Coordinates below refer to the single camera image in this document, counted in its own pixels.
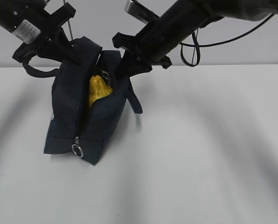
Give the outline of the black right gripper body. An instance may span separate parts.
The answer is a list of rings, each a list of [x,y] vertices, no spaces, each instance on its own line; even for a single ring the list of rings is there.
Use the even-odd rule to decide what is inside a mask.
[[[183,63],[195,67],[200,62],[200,45],[197,33],[200,27],[199,7],[170,7],[160,18],[152,21],[134,36],[117,33],[113,39],[115,48],[123,48],[143,59],[149,65],[167,69],[172,62],[167,54],[191,36],[194,53],[189,62],[181,55]]]

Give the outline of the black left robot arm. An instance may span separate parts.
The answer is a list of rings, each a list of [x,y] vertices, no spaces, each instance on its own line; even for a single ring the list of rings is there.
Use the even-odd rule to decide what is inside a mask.
[[[0,0],[0,26],[22,41],[13,59],[28,63],[34,56],[80,64],[82,59],[62,26],[76,10],[64,3],[53,13],[45,10],[46,0]]]

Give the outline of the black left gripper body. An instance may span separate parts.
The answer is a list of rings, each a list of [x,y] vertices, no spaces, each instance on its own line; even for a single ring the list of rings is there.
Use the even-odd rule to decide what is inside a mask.
[[[45,10],[45,3],[14,3],[13,20],[17,22],[13,35],[22,41],[13,53],[17,62],[30,61],[43,48],[53,48],[54,33],[75,16],[76,10],[65,3],[53,13]]]

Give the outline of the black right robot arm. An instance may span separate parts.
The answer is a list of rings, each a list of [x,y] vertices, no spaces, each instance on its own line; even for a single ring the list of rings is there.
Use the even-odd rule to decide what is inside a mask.
[[[225,17],[246,21],[271,17],[278,14],[278,0],[177,0],[161,16],[129,0],[125,11],[145,26],[135,36],[117,33],[113,37],[114,47],[125,50],[115,71],[118,79],[150,72],[154,65],[167,69],[172,64],[168,53],[189,36],[200,52],[197,29]]]

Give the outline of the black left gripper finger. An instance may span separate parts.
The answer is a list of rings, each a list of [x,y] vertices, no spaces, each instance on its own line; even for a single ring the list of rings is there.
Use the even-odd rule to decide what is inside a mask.
[[[58,62],[62,62],[64,60],[61,51],[53,48],[43,48],[38,52],[37,55],[40,58],[46,58]]]
[[[62,62],[64,59],[67,59],[75,64],[81,64],[82,59],[68,40],[63,28],[58,28],[55,31],[53,45],[54,59],[56,61]]]

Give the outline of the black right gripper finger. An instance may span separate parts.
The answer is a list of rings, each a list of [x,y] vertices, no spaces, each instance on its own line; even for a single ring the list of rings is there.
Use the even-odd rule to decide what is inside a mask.
[[[125,52],[115,70],[115,77],[132,77],[152,71],[152,66],[130,52]]]

